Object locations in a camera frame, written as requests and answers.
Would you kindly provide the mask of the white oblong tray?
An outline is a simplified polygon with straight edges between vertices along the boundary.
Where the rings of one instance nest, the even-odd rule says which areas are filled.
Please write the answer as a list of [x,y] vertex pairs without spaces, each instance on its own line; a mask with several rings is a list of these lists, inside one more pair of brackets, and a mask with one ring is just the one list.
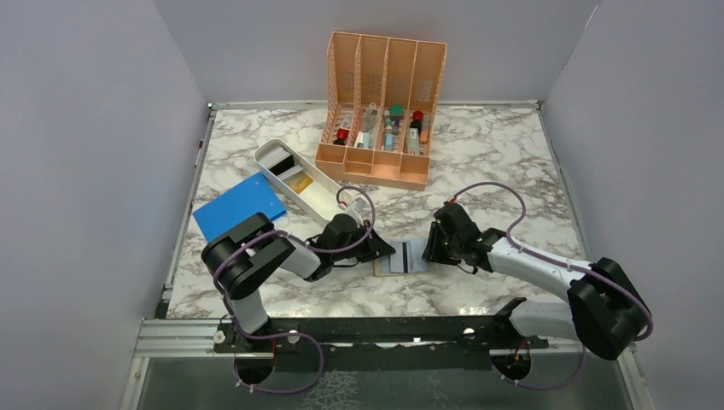
[[263,143],[254,152],[254,160],[270,184],[320,225],[342,210],[336,200],[341,186],[284,141]]

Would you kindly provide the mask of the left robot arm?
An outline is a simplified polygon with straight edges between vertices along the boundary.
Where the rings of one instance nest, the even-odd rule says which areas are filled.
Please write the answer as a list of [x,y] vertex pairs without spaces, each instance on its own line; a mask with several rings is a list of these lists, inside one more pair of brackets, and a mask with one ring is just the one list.
[[277,230],[269,218],[257,213],[208,243],[201,260],[238,323],[237,341],[255,351],[265,346],[269,331],[260,286],[274,272],[283,269],[314,282],[328,275],[338,261],[366,263],[394,253],[369,220],[349,213],[335,215],[308,242]]

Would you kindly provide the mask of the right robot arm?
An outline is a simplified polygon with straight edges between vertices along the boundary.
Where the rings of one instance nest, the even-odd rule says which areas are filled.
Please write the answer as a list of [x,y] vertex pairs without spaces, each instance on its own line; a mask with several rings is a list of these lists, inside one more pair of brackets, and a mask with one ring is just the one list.
[[522,302],[493,323],[493,338],[512,348],[525,337],[578,341],[598,357],[616,359],[648,334],[651,312],[612,259],[563,258],[517,243],[495,228],[481,231],[464,208],[446,203],[434,214],[423,258],[442,265],[464,263],[473,270],[512,276],[557,297]]

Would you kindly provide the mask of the beige card holder wallet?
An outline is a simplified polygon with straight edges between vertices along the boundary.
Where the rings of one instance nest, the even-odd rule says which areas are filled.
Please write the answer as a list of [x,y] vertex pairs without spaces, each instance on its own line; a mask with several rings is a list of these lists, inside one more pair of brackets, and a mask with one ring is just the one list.
[[389,244],[394,249],[394,253],[374,261],[373,274],[375,276],[411,276],[435,273],[435,264],[423,259],[423,251],[427,244],[425,239],[394,239]]

